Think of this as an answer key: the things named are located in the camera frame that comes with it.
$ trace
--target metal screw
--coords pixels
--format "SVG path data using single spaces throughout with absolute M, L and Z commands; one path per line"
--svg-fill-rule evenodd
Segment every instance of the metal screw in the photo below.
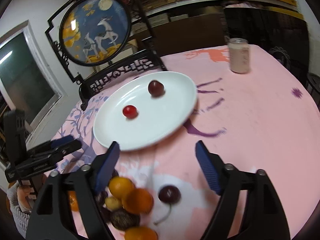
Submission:
M 55 177 L 59 174 L 59 171 L 51 171 L 50 176 Z
M 235 169 L 235 167 L 231 163 L 227 163 L 226 165 L 224 165 L 224 168 L 227 171 L 233 171 Z
M 88 171 L 90 170 L 91 166 L 89 164 L 85 164 L 81 166 L 81 171 Z
M 262 169 L 257 170 L 257 173 L 261 176 L 264 176 L 266 174 L 266 172 Z

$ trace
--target round framed artwork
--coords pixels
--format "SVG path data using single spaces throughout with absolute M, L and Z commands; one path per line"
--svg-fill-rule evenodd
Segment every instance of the round framed artwork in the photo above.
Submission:
M 64 15 L 59 40 L 70 60 L 97 66 L 122 50 L 130 30 L 131 17 L 121 0 L 79 0 Z

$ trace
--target blue background of painting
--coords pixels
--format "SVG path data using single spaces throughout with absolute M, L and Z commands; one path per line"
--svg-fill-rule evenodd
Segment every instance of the blue background of painting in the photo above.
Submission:
M 75 19 L 79 23 L 79 32 L 81 33 L 81 38 L 78 41 L 75 41 L 72 47 L 67 48 L 69 53 L 75 57 L 75 55 L 79 55 L 77 58 L 80 61 L 86 62 L 86 57 L 83 53 L 83 47 L 85 46 L 84 38 L 89 33 L 89 37 L 94 40 L 94 38 L 99 34 L 105 31 L 105 27 L 103 25 L 97 26 L 97 24 L 103 18 L 110 18 L 112 19 L 107 21 L 112 29 L 113 32 L 119 35 L 118 39 L 116 40 L 116 44 L 122 44 L 127 34 L 128 20 L 127 14 L 124 8 L 115 0 L 113 0 L 112 6 L 106 10 L 102 11 L 99 9 L 98 3 L 100 0 L 86 0 L 80 3 L 72 12 L 75 14 Z M 84 10 L 83 6 L 86 4 L 93 3 L 92 8 L 89 10 Z M 91 10 L 95 10 L 94 14 L 86 16 Z M 72 37 L 67 37 L 64 41 L 70 40 Z M 107 50 L 107 48 L 113 46 L 113 44 L 109 44 L 111 42 L 110 39 L 105 39 L 101 42 L 102 47 Z M 88 56 L 93 56 L 94 51 L 91 50 L 88 52 Z

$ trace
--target full moon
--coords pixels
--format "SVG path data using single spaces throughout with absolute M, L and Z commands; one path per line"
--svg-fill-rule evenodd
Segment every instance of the full moon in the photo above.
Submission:
M 100 0 L 98 3 L 99 9 L 102 11 L 108 10 L 112 5 L 112 0 Z

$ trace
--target cherry stem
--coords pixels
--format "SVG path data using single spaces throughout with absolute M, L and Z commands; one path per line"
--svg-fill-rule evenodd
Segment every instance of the cherry stem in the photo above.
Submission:
M 169 204 L 169 212 L 163 217 L 161 218 L 160 220 L 156 221 L 156 222 L 153 222 L 153 224 L 155 226 L 159 225 L 160 223 L 162 223 L 163 221 L 167 220 L 167 218 L 170 216 L 171 214 L 171 211 L 172 211 L 172 205 Z

